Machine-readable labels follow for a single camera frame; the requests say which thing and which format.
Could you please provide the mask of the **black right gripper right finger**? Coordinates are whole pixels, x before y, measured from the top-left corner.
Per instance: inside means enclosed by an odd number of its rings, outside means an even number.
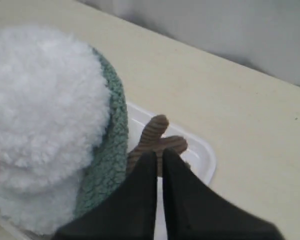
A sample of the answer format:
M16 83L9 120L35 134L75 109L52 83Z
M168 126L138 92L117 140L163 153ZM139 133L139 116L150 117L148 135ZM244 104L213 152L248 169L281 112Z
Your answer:
M169 240L282 240L271 222L227 201L172 149L162 154L163 207Z

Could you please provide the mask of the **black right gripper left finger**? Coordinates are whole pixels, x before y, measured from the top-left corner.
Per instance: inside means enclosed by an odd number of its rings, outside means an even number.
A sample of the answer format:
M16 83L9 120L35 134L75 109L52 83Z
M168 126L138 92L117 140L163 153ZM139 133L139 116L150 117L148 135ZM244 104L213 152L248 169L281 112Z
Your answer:
M157 210L157 155L141 155L100 205L59 228L55 240L152 240Z

